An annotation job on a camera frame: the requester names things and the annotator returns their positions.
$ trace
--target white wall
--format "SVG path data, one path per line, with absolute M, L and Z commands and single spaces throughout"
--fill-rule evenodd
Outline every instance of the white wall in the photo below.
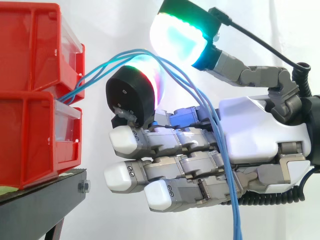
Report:
M 152 51 L 149 29 L 162 0 L 57 0 L 63 16 L 86 46 L 87 72 L 113 55 L 130 49 Z M 310 86 L 320 93 L 317 74 L 320 7 L 316 0 L 194 0 L 208 10 L 219 7 L 234 21 L 254 32 L 296 62 L 312 66 Z M 246 65 L 286 66 L 246 36 L 223 26 L 217 47 L 243 60 Z M 262 88 L 237 88 L 191 67 L 184 69 L 218 106 L 221 99 L 266 94 Z M 107 106 L 107 77 L 86 90 L 83 109 L 82 165 L 91 180 L 91 192 L 64 221 L 62 240 L 195 240 L 232 239 L 232 210 L 229 206 L 190 209 L 181 213 L 150 212 L 144 193 L 112 194 L 106 187 L 103 170 L 115 156 L 108 132 L 112 113 Z M 175 109 L 196 102 L 171 79 L 160 108 Z M 281 206 L 241 206 L 243 239 L 319 239 L 320 176 L 305 186 L 307 200 Z

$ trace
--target robotic hand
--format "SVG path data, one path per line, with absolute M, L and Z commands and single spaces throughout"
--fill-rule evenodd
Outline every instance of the robotic hand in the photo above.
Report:
M 295 185 L 303 177 L 301 183 L 308 179 L 311 165 L 320 166 L 320 97 L 312 96 L 308 86 L 310 66 L 293 63 L 291 79 L 283 67 L 246 66 L 207 44 L 221 23 L 241 29 L 216 8 L 207 13 L 186 0 L 165 0 L 158 15 L 153 23 L 157 27 L 163 19 L 167 20 L 164 23 L 174 22 L 176 15 L 195 27 L 187 26 L 190 31 L 202 29 L 200 35 L 195 30 L 189 36 L 192 40 L 197 36 L 205 39 L 204 49 L 187 51 L 201 54 L 196 62 L 181 52 L 177 54 L 192 62 L 193 67 L 233 86 L 268 88 L 268 96 L 232 98 L 219 103 L 239 204 L 273 205 L 304 200 L 304 183 L 302 187 Z M 151 31 L 154 40 L 162 37 L 159 51 L 164 49 L 165 34 L 158 28 Z M 262 42 L 253 34 L 250 37 Z M 183 42 L 177 42 L 176 48 L 167 46 L 168 53 L 184 48 Z M 189 107 L 173 114 L 155 111 L 161 99 L 160 78 L 145 63 L 123 66 L 106 84 L 107 102 L 116 114 L 109 137 L 115 154 L 129 159 L 104 171 L 108 188 L 122 194 L 144 190 L 154 212 L 230 204 L 224 162 L 204 109 Z
M 238 198 L 248 191 L 290 191 L 310 167 L 306 160 L 311 151 L 307 125 L 281 124 L 266 112 L 266 105 L 264 100 L 249 97 L 219 104 Z M 228 203 L 223 160 L 202 109 L 183 108 L 174 114 L 157 110 L 154 120 L 148 129 L 124 125 L 109 133 L 116 155 L 132 160 L 104 171 L 108 188 L 123 194 L 144 189 L 154 212 Z M 153 161 L 141 160 L 144 157 Z M 271 198 L 254 200 L 257 204 L 273 203 Z

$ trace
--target black connector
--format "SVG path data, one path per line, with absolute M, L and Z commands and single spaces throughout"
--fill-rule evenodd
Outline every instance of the black connector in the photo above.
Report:
M 216 7 L 210 8 L 208 12 L 226 26 L 232 23 L 231 17 Z

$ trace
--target metal bolt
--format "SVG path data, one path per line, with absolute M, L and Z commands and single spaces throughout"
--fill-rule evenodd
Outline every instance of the metal bolt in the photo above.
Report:
M 82 180 L 78 184 L 78 190 L 80 193 L 87 194 L 90 192 L 91 182 L 90 180 Z

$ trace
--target red plastic bin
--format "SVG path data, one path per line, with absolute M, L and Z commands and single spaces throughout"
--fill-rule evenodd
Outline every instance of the red plastic bin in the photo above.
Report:
M 23 189 L 81 163 L 82 112 L 49 92 L 0 92 L 0 186 Z
M 0 91 L 46 91 L 55 98 L 85 74 L 85 47 L 55 3 L 0 2 Z M 84 98 L 80 92 L 74 103 Z

